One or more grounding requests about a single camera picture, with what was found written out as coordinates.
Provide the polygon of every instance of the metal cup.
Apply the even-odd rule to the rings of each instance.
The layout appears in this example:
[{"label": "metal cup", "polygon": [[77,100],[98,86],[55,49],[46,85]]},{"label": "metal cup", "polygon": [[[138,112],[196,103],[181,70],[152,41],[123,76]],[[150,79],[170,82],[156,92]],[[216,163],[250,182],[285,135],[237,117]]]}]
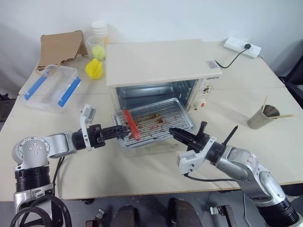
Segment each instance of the metal cup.
[{"label": "metal cup", "polygon": [[247,124],[252,129],[259,129],[264,125],[272,122],[273,116],[279,116],[280,112],[272,105],[265,105],[264,111],[262,107],[247,121]]}]

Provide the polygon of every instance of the toaster oven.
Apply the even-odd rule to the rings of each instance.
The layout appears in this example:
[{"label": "toaster oven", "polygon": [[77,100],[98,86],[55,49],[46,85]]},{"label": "toaster oven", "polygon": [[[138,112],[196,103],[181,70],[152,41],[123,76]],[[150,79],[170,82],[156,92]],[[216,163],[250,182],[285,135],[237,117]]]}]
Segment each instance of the toaster oven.
[{"label": "toaster oven", "polygon": [[128,156],[184,149],[168,129],[195,128],[190,112],[203,107],[222,74],[204,45],[196,39],[107,46],[114,123],[127,124],[122,110],[130,110],[142,134],[140,141],[131,132],[118,139]]}]

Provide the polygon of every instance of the white wall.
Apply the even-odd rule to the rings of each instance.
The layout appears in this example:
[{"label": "white wall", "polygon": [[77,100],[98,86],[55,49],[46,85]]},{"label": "white wall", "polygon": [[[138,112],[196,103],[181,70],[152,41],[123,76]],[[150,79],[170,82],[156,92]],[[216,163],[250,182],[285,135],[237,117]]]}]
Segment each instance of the white wall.
[{"label": "white wall", "polygon": [[302,0],[0,0],[0,87],[18,92],[42,34],[88,35],[95,20],[110,24],[112,42],[249,40],[285,75],[303,52],[302,9]]}]

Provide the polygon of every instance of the oven top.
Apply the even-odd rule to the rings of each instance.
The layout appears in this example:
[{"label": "oven top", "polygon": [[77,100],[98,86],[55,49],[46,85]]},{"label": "oven top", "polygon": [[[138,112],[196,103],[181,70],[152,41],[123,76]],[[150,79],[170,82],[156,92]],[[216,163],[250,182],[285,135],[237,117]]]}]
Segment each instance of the oven top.
[{"label": "oven top", "polygon": [[222,74],[221,69],[199,39],[107,46],[109,87],[200,79],[218,74]]}]

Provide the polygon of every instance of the white table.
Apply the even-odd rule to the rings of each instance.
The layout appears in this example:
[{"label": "white table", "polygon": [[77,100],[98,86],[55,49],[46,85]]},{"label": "white table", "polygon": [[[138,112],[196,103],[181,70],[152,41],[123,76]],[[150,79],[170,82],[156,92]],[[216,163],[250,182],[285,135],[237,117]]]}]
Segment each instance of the white table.
[{"label": "white table", "polygon": [[[205,51],[214,57],[222,65],[228,65],[237,53],[223,48],[222,42],[204,42]],[[101,79],[92,80],[85,73],[85,66],[90,61],[89,57],[78,55],[76,60],[64,64],[64,66],[78,69],[81,78],[80,86],[74,94],[104,94],[108,93],[106,86],[106,62],[104,62],[104,75]],[[243,89],[243,88],[273,88],[284,87],[274,72],[266,65],[263,59],[255,59],[240,55],[237,60],[227,69],[222,69],[223,74],[215,89]],[[24,94],[31,85],[40,77],[35,71],[20,89],[19,95]],[[45,95],[44,91],[37,91],[35,95]]]},{"label": "white table", "polygon": [[[246,121],[262,105],[276,106],[281,114],[295,114],[293,118],[275,120],[259,130],[252,130]],[[79,129],[80,111],[85,103],[97,108],[94,123],[112,126],[113,106],[108,94],[73,95],[69,108],[61,115],[41,112],[23,106],[19,99],[0,132],[1,160],[0,201],[11,201],[15,191],[11,158],[13,146],[31,135],[47,136],[65,130]],[[205,108],[191,113],[196,125],[207,121],[206,133],[224,141],[238,125],[229,144],[245,148],[257,155],[281,184],[303,182],[303,112],[284,87],[267,89],[215,90]],[[116,139],[106,146],[78,151],[64,162],[59,174],[59,197],[83,199],[104,196],[209,191],[238,188],[234,182],[203,183],[184,178],[178,173],[176,152],[125,158]],[[50,161],[53,176],[57,160]],[[206,161],[192,176],[224,178],[224,173]]]}]

